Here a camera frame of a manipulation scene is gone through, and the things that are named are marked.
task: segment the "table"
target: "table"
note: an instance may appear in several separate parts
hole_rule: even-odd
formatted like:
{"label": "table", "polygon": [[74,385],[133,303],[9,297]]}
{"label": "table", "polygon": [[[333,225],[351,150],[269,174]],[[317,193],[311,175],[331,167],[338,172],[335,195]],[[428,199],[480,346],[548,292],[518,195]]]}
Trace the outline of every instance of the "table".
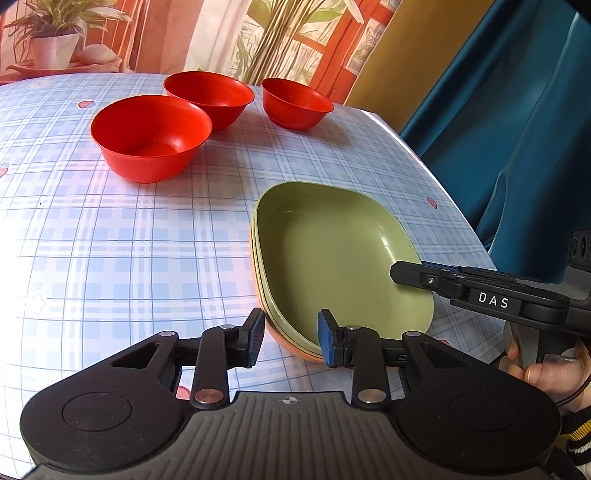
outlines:
{"label": "table", "polygon": [[[282,181],[365,193],[402,223],[422,260],[493,268],[474,231],[418,157],[377,116],[336,106],[294,133],[265,116],[261,92],[239,121],[200,147],[178,177],[133,184],[111,172],[89,135],[103,106],[162,93],[164,76],[75,74],[0,88],[0,473],[31,467],[22,406],[40,389],[154,332],[199,336],[256,306],[248,232],[256,200]],[[503,322],[435,297],[429,334],[484,361]],[[192,372],[181,384],[190,388]],[[266,335],[232,391],[350,388]],[[394,395],[401,395],[395,371]]]}

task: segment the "blue curtain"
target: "blue curtain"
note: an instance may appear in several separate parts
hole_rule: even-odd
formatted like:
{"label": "blue curtain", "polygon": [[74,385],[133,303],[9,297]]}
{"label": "blue curtain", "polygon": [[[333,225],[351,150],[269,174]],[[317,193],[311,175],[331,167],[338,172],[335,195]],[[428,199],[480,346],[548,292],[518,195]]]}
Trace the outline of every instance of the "blue curtain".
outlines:
{"label": "blue curtain", "polygon": [[473,228],[573,17],[564,0],[496,0],[402,130]]}
{"label": "blue curtain", "polygon": [[499,270],[559,281],[591,226],[591,25],[564,0],[496,0],[402,137]]}
{"label": "blue curtain", "polygon": [[590,226],[591,24],[577,15],[476,232],[499,270],[559,282],[570,232]]}

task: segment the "black cable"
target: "black cable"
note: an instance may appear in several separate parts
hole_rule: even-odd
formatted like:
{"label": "black cable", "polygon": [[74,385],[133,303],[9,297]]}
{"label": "black cable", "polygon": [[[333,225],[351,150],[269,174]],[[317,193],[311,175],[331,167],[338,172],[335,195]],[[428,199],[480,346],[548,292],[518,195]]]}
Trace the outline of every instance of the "black cable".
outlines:
{"label": "black cable", "polygon": [[562,407],[562,406],[566,405],[567,403],[571,403],[575,398],[577,398],[581,393],[583,393],[583,390],[585,388],[587,388],[590,383],[591,383],[591,374],[589,374],[589,376],[587,377],[587,380],[585,380],[583,382],[583,385],[581,385],[576,390],[576,392],[574,392],[572,395],[569,395],[568,397],[563,398],[562,400],[559,400],[558,402],[556,402],[556,406]]}

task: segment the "black gripper pad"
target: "black gripper pad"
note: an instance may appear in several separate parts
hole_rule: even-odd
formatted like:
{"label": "black gripper pad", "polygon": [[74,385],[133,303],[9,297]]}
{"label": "black gripper pad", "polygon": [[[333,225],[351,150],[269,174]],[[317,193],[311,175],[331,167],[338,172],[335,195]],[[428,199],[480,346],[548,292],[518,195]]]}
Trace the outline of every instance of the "black gripper pad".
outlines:
{"label": "black gripper pad", "polygon": [[[26,480],[79,480],[38,466]],[[432,465],[377,411],[356,410],[342,393],[250,393],[194,414],[166,450],[118,472],[85,480],[550,480],[539,468],[473,476]]]}

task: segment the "red plastic bowl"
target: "red plastic bowl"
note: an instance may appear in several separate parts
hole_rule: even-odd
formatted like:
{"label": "red plastic bowl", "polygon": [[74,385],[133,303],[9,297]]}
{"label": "red plastic bowl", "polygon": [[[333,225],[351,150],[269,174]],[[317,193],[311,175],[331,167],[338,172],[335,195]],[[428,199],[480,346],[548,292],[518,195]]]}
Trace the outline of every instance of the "red plastic bowl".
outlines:
{"label": "red plastic bowl", "polygon": [[138,183],[181,173],[211,132],[203,110],[164,95],[119,100],[97,113],[90,125],[111,170]]}
{"label": "red plastic bowl", "polygon": [[262,107],[273,123],[289,130],[312,128],[335,109],[316,90],[285,79],[262,81]]}
{"label": "red plastic bowl", "polygon": [[167,77],[164,90],[201,107],[212,119],[213,130],[232,125],[255,94],[242,82],[213,72],[179,72]]}

